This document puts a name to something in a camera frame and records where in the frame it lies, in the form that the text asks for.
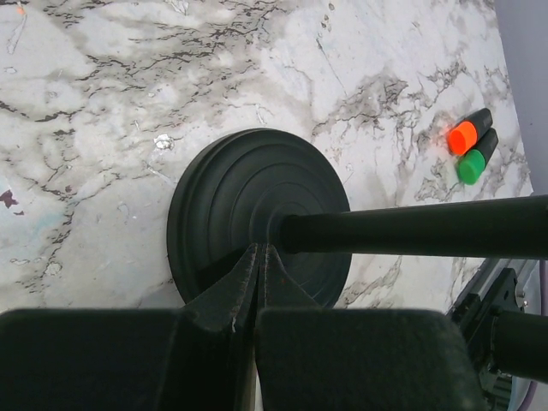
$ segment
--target white marble countertop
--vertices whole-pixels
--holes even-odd
[[[492,3],[1,0],[0,312],[182,304],[171,195],[245,128],[310,140],[352,210],[529,195]],[[464,186],[444,134],[484,106],[500,144]],[[479,264],[356,255],[338,306],[444,311]]]

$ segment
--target stand base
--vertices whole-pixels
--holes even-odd
[[[168,216],[167,248],[176,286],[191,301],[227,274],[252,243],[270,243],[287,273],[320,305],[332,307],[351,254],[283,251],[290,215],[349,211],[343,185],[314,146],[289,133],[248,130],[217,140],[188,166]]]

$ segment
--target black pole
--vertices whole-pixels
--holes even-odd
[[[495,322],[493,358],[502,372],[548,383],[546,347],[547,317],[504,312]]]
[[[548,195],[286,217],[289,253],[548,258]]]

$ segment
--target green cap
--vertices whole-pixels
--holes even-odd
[[[485,170],[485,159],[478,150],[470,150],[457,165],[456,173],[465,184],[474,184]]]

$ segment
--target orange cap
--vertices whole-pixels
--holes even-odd
[[[449,149],[462,156],[478,141],[478,132],[471,122],[462,122],[449,133]]]

